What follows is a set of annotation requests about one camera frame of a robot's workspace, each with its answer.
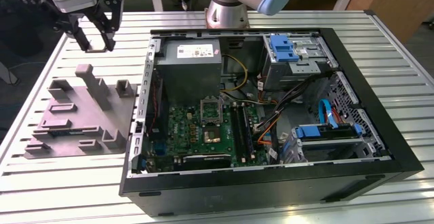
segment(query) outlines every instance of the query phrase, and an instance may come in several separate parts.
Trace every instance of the aluminum table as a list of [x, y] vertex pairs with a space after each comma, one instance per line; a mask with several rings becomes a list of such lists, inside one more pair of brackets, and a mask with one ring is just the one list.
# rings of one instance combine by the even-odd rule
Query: aluminum table
[[[106, 84], [140, 83], [150, 29], [204, 28], [203, 12], [125, 13], [113, 52], [84, 53], [61, 38], [0, 146], [0, 223], [394, 223], [434, 219], [434, 80], [375, 16], [361, 11], [249, 14], [252, 27], [331, 27], [422, 161], [424, 171], [349, 202], [149, 218], [117, 195], [122, 154], [32, 159], [24, 147], [36, 129], [53, 78], [84, 85], [77, 64], [89, 63]], [[89, 22], [81, 26], [97, 36]]]

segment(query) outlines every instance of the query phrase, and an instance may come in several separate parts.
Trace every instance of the floor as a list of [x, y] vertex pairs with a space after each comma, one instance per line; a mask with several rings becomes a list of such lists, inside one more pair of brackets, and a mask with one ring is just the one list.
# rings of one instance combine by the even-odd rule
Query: floor
[[[25, 58], [16, 56], [8, 51], [6, 46], [0, 41], [0, 58], [5, 66], [12, 67], [18, 63], [28, 63], [12, 70], [20, 78], [20, 83], [16, 86], [6, 85], [4, 81], [0, 81], [0, 142], [44, 68], [42, 62], [46, 62], [61, 35], [60, 33], [52, 32], [42, 25], [36, 25], [33, 28], [42, 42], [42, 49], [37, 54]], [[407, 42], [406, 48], [427, 72], [434, 76], [434, 30], [428, 29], [427, 24], [420, 26]]]

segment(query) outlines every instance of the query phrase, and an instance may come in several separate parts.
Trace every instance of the expansion slot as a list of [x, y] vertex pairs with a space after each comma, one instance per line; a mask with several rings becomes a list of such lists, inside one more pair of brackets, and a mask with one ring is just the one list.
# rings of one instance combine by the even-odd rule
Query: expansion slot
[[243, 142], [245, 146], [245, 152], [251, 159], [255, 158], [253, 155], [253, 148], [252, 148], [252, 139], [251, 139], [251, 132], [249, 132], [249, 126], [248, 126], [248, 118], [245, 113], [245, 107], [239, 106], [237, 107], [237, 115], [239, 115], [239, 121], [240, 121], [240, 127], [239, 130], [241, 131], [243, 135]]
[[239, 129], [241, 128], [237, 116], [237, 108], [236, 105], [231, 107], [231, 125], [232, 125], [232, 134], [233, 134], [233, 144], [235, 144], [235, 152], [236, 159], [239, 162], [245, 162], [245, 147], [243, 143], [241, 133]]

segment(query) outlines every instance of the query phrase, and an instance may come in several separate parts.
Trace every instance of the blue drive bracket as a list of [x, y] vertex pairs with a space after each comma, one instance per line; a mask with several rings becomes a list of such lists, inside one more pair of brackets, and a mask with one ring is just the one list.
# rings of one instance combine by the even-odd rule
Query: blue drive bracket
[[297, 62], [299, 56], [293, 53], [293, 44], [285, 35], [271, 35], [269, 46], [277, 62]]
[[316, 126], [300, 126], [295, 129], [296, 137], [300, 139], [303, 137], [319, 137], [319, 129]]
[[363, 134], [361, 126], [359, 124], [353, 124], [353, 130], [359, 136]]

